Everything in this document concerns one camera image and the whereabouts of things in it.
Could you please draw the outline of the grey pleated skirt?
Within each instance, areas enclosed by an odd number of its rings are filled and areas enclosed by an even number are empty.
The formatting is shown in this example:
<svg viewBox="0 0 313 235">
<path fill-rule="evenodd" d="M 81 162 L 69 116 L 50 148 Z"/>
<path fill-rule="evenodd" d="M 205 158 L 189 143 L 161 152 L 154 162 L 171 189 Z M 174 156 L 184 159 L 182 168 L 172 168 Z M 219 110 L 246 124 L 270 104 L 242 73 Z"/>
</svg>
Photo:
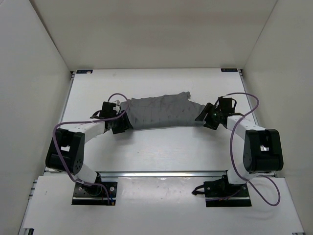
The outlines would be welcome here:
<svg viewBox="0 0 313 235">
<path fill-rule="evenodd" d="M 127 117 L 134 130 L 168 127 L 193 127 L 203 125 L 195 119 L 205 108 L 189 100 L 189 92 L 148 98 L 132 98 L 121 102 L 121 109 L 127 110 Z"/>
</svg>

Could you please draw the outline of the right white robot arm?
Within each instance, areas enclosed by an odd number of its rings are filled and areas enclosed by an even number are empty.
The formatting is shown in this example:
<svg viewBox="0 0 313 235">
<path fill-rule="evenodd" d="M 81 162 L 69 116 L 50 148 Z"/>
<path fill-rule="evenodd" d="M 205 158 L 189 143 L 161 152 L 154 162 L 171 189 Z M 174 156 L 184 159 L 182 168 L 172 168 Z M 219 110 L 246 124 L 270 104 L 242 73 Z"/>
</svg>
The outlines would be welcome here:
<svg viewBox="0 0 313 235">
<path fill-rule="evenodd" d="M 280 134 L 275 129 L 260 127 L 237 113 L 237 101 L 230 97 L 219 97 L 215 104 L 207 103 L 195 121 L 204 122 L 204 127 L 216 130 L 222 125 L 231 131 L 230 158 L 232 168 L 226 172 L 226 179 L 219 184 L 221 194 L 231 196 L 237 185 L 262 175 L 282 170 L 284 166 Z M 233 138 L 244 141 L 242 161 L 235 163 Z"/>
</svg>

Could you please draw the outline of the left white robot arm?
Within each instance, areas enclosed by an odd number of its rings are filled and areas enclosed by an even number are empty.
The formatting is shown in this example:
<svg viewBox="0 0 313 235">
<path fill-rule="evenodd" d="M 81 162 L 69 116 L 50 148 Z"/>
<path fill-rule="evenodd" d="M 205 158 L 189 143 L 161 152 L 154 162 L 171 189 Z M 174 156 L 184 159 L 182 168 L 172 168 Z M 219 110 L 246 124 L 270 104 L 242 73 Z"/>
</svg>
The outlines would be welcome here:
<svg viewBox="0 0 313 235">
<path fill-rule="evenodd" d="M 102 109 L 96 111 L 87 121 L 62 122 L 52 134 L 51 144 L 45 164 L 59 172 L 67 173 L 75 183 L 85 185 L 92 195 L 102 190 L 99 174 L 84 164 L 85 144 L 107 131 L 114 134 L 131 128 L 127 116 L 130 102 L 103 102 Z"/>
</svg>

